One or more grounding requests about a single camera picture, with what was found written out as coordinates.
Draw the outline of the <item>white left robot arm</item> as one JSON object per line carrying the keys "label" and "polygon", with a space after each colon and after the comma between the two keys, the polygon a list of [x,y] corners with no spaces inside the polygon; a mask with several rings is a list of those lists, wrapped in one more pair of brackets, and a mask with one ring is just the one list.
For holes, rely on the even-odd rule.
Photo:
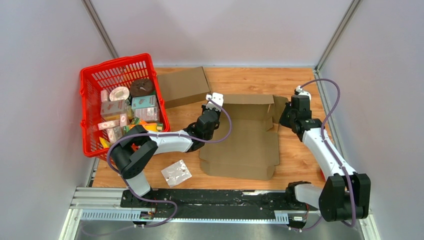
{"label": "white left robot arm", "polygon": [[213,134],[220,126],[222,112],[220,105],[209,101],[202,105],[202,113],[197,120],[180,131],[154,132],[135,126],[109,148],[106,161],[132,190],[136,204],[145,208],[153,201],[151,186],[144,174],[151,158],[164,153],[190,153],[206,143],[213,143]]}

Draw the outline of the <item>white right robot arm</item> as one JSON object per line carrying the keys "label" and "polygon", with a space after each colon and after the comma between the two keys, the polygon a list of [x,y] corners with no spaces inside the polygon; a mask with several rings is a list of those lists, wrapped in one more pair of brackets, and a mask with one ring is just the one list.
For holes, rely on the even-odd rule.
{"label": "white right robot arm", "polygon": [[365,219],[369,215],[371,180],[351,167],[331,142],[323,123],[312,117],[310,97],[292,95],[285,104],[279,123],[290,128],[317,161],[325,185],[316,187],[308,181],[291,182],[286,190],[286,205],[299,209],[307,204],[320,210],[327,222]]}

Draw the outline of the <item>brown cardboard box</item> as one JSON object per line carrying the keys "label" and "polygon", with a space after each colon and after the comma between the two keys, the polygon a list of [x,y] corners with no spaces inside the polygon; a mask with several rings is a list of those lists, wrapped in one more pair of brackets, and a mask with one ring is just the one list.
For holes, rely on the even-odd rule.
{"label": "brown cardboard box", "polygon": [[211,93],[202,66],[157,76],[166,109],[204,101]]}

